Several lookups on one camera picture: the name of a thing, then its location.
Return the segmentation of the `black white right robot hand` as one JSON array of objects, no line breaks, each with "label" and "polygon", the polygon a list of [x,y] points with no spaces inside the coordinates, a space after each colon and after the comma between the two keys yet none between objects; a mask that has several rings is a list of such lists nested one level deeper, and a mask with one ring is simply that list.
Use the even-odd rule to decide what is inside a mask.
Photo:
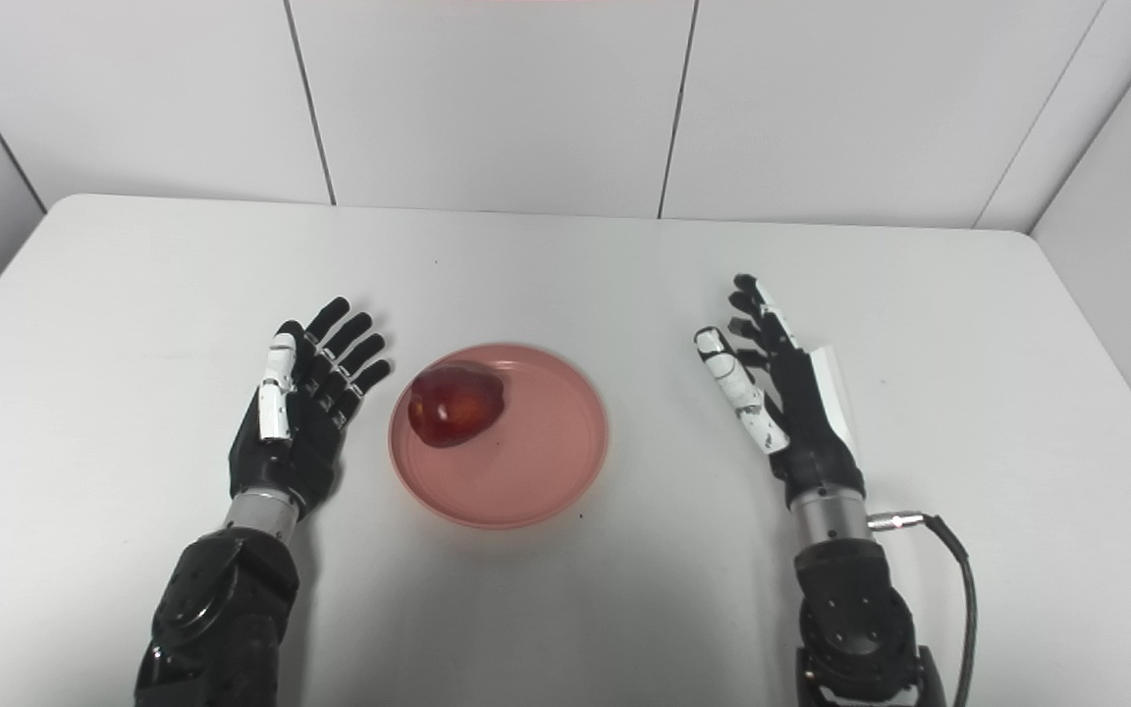
[{"label": "black white right robot hand", "polygon": [[737,274],[734,286],[728,303],[740,314],[726,331],[696,331],[696,350],[786,500],[843,489],[865,497],[834,350],[802,348],[754,276]]}]

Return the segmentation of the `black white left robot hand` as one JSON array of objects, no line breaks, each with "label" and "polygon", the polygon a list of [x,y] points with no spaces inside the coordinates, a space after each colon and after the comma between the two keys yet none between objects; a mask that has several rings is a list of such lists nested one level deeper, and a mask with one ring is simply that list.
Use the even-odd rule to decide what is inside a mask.
[{"label": "black white left robot hand", "polygon": [[308,325],[284,322],[228,452],[230,494],[282,492],[300,517],[326,502],[349,422],[391,374],[385,348],[372,317],[348,299],[333,299]]}]

